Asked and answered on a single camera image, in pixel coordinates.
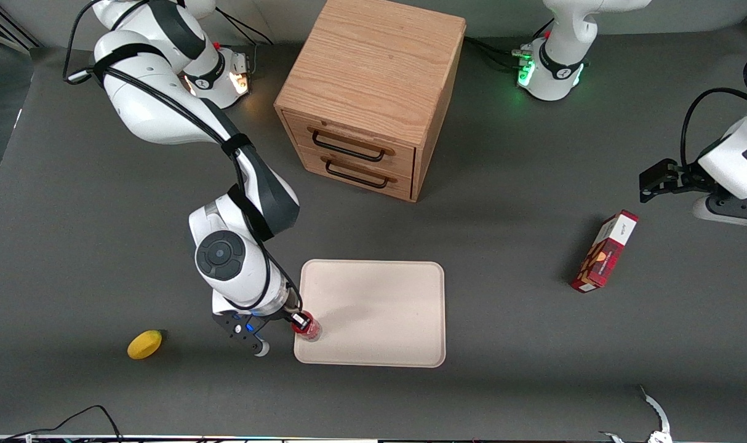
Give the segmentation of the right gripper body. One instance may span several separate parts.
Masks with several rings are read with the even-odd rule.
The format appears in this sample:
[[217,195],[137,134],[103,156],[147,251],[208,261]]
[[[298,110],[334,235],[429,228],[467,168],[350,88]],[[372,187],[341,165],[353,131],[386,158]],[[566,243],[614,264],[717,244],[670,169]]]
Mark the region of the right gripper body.
[[285,280],[212,280],[211,311],[235,321],[283,319],[297,309],[297,300]]

